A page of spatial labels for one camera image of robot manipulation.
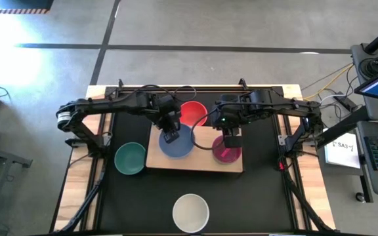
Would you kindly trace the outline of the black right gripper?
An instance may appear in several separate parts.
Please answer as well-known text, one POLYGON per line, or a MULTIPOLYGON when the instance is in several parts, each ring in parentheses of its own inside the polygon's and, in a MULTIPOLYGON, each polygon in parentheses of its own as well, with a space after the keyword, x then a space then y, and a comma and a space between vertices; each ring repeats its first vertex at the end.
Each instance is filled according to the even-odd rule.
POLYGON ((238 115, 223 115, 220 118, 220 129, 224 134, 224 146, 226 148, 242 147, 242 137, 240 131, 240 118, 238 115))

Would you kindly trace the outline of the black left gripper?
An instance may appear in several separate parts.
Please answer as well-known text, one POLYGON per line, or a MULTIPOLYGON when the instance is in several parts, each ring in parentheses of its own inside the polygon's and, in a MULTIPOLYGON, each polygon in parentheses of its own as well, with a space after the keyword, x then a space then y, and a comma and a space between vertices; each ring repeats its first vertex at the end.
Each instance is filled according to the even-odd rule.
POLYGON ((180 130, 180 106, 172 95, 155 95, 152 101, 153 108, 157 111, 154 124, 163 130, 163 138, 170 144, 179 137, 180 130))

